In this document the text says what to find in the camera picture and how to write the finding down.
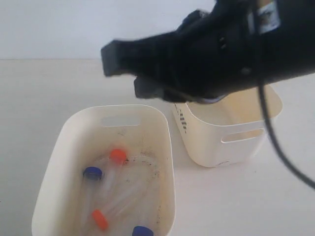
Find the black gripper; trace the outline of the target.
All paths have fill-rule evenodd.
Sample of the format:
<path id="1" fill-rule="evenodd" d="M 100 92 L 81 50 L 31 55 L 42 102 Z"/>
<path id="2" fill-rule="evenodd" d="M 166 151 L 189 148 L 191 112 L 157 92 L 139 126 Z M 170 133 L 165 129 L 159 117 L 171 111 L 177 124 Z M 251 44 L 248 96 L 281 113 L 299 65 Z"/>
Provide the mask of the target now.
<path id="1" fill-rule="evenodd" d="M 139 99 L 217 99 L 246 88 L 246 14 L 194 12 L 174 31 L 102 47 L 106 77 L 131 74 Z"/>

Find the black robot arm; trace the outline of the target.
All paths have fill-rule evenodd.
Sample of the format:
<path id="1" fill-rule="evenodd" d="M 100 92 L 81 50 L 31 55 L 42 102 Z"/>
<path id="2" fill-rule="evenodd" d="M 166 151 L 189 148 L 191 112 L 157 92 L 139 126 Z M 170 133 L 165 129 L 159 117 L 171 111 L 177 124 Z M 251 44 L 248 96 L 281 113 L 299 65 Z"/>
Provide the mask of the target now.
<path id="1" fill-rule="evenodd" d="M 225 96 L 315 71 L 312 0 L 219 0 L 177 29 L 101 49 L 107 77 L 136 77 L 140 98 L 215 103 Z"/>

